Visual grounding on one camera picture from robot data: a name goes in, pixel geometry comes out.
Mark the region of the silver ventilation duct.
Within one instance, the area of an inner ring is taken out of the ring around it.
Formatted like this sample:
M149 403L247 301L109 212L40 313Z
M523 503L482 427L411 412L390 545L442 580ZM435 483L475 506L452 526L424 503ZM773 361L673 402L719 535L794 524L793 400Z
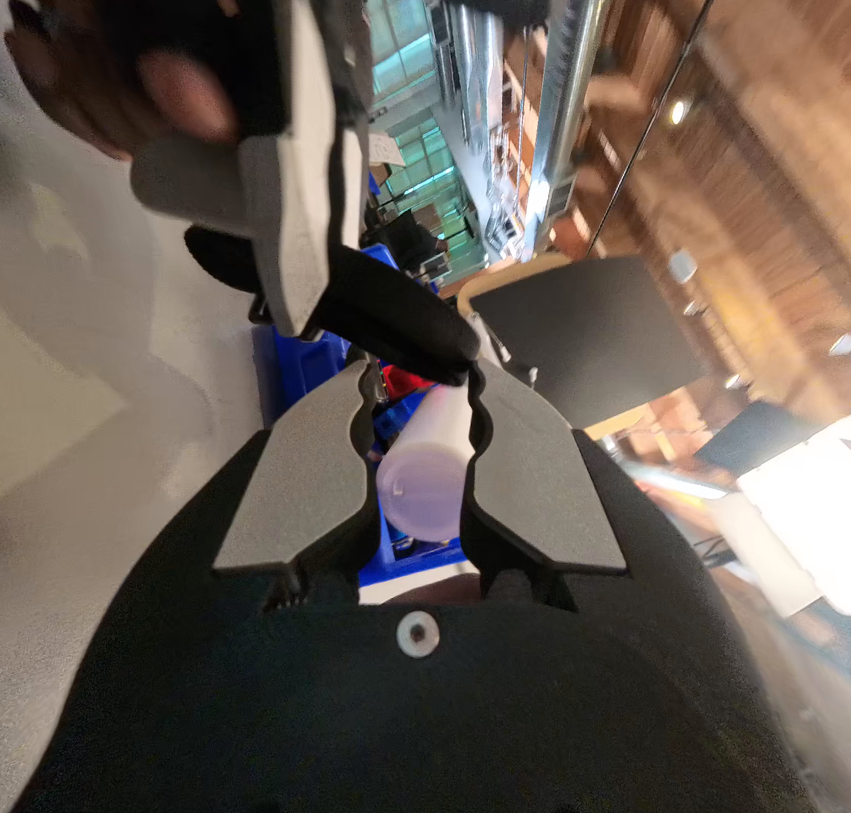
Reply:
M578 166L574 144L601 39L607 0L550 0L547 54L527 196L522 260L545 249L552 223L564 216Z

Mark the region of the white panel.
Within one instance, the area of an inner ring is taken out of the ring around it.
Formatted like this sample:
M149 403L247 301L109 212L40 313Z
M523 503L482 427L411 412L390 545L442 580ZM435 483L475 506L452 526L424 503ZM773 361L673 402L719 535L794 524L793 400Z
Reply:
M850 418L737 478L795 562L850 615Z

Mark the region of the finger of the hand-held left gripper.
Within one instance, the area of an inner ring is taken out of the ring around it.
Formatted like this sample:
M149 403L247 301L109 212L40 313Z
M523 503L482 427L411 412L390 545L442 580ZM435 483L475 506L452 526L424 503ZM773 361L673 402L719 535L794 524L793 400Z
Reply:
M344 202L340 223L341 242L346 247L359 250L360 227L363 222L364 171L363 150L352 128L342 134L341 166Z
M335 96L310 0L273 0L281 129L255 131L239 146L254 258L272 322L301 336L328 284L331 202L328 163Z

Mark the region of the blue plastic bin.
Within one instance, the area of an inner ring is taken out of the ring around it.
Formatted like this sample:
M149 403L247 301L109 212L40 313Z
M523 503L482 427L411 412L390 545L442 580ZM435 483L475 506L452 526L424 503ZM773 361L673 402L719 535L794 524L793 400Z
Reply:
M325 332L313 342L285 338L271 329L271 339L277 355L277 379L282 388L282 408L288 410L307 393L320 387L344 368L350 343L335 334ZM420 405L424 393L392 393L393 402L377 417L377 441L399 434ZM359 572L362 589L411 575L459 567L466 571L466 559L458 538L447 542L421 542L388 524L379 509L379 546L376 554Z

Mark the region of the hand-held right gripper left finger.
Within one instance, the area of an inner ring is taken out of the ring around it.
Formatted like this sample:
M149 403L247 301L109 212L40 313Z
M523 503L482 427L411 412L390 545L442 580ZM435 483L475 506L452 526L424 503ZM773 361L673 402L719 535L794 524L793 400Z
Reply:
M213 563L220 574L268 572L290 594L321 574L358 584L380 540L372 412L378 369L357 360L273 425Z

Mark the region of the white plastic bottle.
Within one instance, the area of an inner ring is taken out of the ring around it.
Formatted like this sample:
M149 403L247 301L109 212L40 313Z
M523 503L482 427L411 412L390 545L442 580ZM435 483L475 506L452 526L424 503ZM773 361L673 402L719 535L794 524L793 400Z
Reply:
M466 473L474 455L468 386L438 385L380 461L376 486L386 520L422 542L461 532Z

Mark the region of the red hollow plastic block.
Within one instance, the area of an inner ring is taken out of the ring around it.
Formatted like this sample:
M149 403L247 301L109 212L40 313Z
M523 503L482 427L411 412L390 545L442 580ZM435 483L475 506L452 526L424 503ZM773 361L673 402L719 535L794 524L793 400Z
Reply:
M394 364L384 364L381 371L390 403L399 402L414 393L423 393L435 385L435 382L405 371Z

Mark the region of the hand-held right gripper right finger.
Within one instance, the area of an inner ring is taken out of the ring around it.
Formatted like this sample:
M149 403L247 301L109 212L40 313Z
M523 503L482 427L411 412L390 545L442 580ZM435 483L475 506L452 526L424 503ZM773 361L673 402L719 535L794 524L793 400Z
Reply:
M486 593L508 572L532 594L567 574L625 576L628 565L574 430L532 388L490 361L470 373L471 441L461 546Z

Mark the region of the person's left hand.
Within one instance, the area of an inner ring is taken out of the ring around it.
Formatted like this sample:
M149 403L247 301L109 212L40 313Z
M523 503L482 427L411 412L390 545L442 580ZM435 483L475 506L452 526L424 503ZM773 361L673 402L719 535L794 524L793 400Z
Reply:
M133 71L96 20L8 0L4 41L22 84L41 111L110 159L130 162L154 139L179 132L231 144L238 117L218 78L172 51L148 51Z

